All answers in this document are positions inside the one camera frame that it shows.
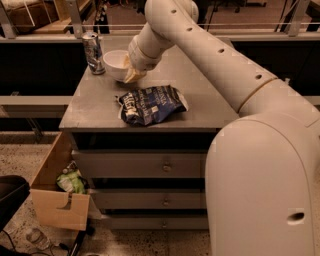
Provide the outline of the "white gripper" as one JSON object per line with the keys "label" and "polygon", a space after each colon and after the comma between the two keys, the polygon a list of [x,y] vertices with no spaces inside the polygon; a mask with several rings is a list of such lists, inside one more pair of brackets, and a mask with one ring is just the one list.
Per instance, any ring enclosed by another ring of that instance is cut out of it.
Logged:
{"label": "white gripper", "polygon": [[161,60],[158,43],[152,39],[136,35],[128,46],[129,55],[124,56],[123,68],[128,69],[124,82],[136,82],[146,75],[145,71],[153,70]]}

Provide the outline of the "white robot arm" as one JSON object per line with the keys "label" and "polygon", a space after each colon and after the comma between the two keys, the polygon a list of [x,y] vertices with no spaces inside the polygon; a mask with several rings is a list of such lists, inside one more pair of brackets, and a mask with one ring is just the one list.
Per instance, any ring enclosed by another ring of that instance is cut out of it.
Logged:
{"label": "white robot arm", "polygon": [[238,114],[210,145],[212,256],[316,256],[313,181],[320,112],[283,80],[200,28],[191,0],[147,0],[129,45],[134,81],[178,46]]}

